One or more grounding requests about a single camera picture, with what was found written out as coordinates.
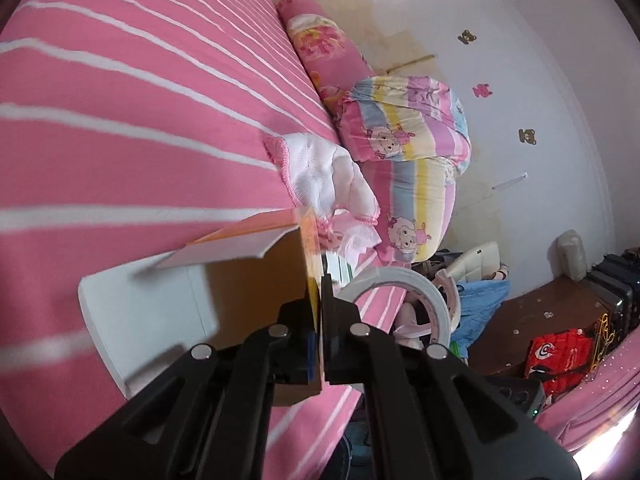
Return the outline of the grey wrapped bundle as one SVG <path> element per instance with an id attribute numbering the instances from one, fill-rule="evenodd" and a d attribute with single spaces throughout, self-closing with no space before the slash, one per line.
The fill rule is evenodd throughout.
<path id="1" fill-rule="evenodd" d="M 582 238 L 575 230 L 567 230 L 556 239 L 556 250 L 562 272 L 573 282 L 580 282 L 588 273 Z"/>

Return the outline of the black suitcase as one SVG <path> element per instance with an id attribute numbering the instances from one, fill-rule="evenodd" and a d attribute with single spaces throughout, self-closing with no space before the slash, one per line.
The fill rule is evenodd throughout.
<path id="1" fill-rule="evenodd" d="M 639 326 L 639 253 L 626 250 L 621 255 L 607 254 L 586 275 L 582 284 L 594 292 L 605 292 L 611 307 L 611 325 L 616 341 Z"/>

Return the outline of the orange white cardboard box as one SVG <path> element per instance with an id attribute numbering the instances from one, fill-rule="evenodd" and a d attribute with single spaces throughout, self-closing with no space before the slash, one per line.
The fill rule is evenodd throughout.
<path id="1" fill-rule="evenodd" d="M 277 387 L 291 406 L 323 389 L 321 249 L 309 208 L 254 214 L 175 252 L 82 278 L 78 299 L 99 355 L 126 399 L 197 344 L 217 350 L 276 324 L 282 304 L 310 300 L 310 356 L 302 377 Z"/>

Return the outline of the white pink knitted baby hat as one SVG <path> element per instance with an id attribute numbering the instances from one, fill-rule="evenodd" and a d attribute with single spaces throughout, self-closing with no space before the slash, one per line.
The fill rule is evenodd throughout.
<path id="1" fill-rule="evenodd" d="M 378 200 L 346 148 L 306 132 L 262 143 L 294 204 L 314 212 L 323 249 L 356 266 L 381 243 Z"/>

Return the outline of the dark wooden cabinet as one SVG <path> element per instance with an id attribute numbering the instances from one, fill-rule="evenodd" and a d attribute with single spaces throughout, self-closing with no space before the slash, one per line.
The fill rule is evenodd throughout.
<path id="1" fill-rule="evenodd" d="M 606 312 L 595 292 L 557 278 L 504 302 L 469 348 L 469 366 L 485 376 L 522 377 L 534 338 L 571 328 L 588 332 Z"/>

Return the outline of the white tape roll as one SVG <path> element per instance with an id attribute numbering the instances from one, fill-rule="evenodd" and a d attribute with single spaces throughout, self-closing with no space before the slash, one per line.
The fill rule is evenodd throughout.
<path id="1" fill-rule="evenodd" d="M 338 293 L 337 297 L 355 302 L 370 290 L 393 287 L 405 292 L 404 302 L 393 322 L 398 344 L 422 349 L 422 338 L 431 344 L 450 345 L 458 327 L 461 306 L 456 281 L 445 271 L 437 271 L 430 281 L 424 275 L 399 266 L 362 271 Z"/>

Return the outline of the red plastic bag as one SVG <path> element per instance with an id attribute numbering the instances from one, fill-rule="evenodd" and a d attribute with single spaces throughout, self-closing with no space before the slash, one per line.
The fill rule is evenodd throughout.
<path id="1" fill-rule="evenodd" d="M 546 396 L 566 393 L 588 374 L 593 345 L 581 328 L 536 337 L 529 345 L 525 377 L 539 380 Z"/>

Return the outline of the pink wall sticker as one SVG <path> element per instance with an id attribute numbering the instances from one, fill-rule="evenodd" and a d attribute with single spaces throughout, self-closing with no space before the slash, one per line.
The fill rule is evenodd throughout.
<path id="1" fill-rule="evenodd" d="M 492 95 L 492 91 L 490 90 L 489 84 L 477 84 L 472 88 L 474 96 L 477 98 L 486 99 L 488 96 Z"/>

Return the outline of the pink floral bolster pillow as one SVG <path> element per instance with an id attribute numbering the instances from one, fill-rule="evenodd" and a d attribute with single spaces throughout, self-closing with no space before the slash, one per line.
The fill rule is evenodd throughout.
<path id="1" fill-rule="evenodd" d="M 279 0 L 277 11 L 323 105 L 335 114 L 344 94 L 374 70 L 316 0 Z"/>

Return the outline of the brown bear wall sticker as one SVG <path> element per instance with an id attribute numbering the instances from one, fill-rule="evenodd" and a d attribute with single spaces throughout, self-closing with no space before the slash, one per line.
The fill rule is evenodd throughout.
<path id="1" fill-rule="evenodd" d="M 460 42 L 462 42 L 462 44 L 465 44 L 466 46 L 468 44 L 472 44 L 472 42 L 477 40 L 477 36 L 475 36 L 474 34 L 472 34 L 472 32 L 469 31 L 469 29 L 465 29 L 459 36 L 458 36 L 458 40 Z"/>

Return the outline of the blue cloth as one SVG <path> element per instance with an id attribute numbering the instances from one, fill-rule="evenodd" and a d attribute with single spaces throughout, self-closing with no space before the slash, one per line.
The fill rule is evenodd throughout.
<path id="1" fill-rule="evenodd" d="M 510 294 L 510 282 L 483 280 L 458 285 L 461 318 L 451 334 L 450 350 L 467 361 L 469 348 Z"/>

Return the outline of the white baby chair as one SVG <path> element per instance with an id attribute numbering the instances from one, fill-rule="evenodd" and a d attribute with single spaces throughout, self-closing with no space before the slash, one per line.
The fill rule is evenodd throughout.
<path id="1" fill-rule="evenodd" d="M 498 244 L 489 242 L 474 247 L 467 252 L 450 252 L 442 249 L 428 260 L 412 266 L 416 271 L 430 281 L 437 271 L 445 270 L 457 283 L 475 282 L 483 280 L 509 281 L 509 268 L 500 261 Z M 428 338 L 422 338 L 423 348 Z"/>

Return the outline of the pastel striped cartoon quilt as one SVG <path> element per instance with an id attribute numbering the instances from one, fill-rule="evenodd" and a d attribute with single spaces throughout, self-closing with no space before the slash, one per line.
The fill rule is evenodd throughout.
<path id="1" fill-rule="evenodd" d="M 444 238 L 472 144 L 462 104 L 429 76 L 375 76 L 341 99 L 337 130 L 380 207 L 378 258 L 431 258 Z"/>

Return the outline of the pink white-striped bed sheet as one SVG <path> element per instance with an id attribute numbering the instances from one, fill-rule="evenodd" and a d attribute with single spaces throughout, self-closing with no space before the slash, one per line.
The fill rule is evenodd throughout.
<path id="1" fill-rule="evenodd" d="M 262 143 L 336 142 L 273 0 L 22 0 L 1 34 L 1 408 L 36 464 L 124 397 L 87 275 L 295 206 Z"/>

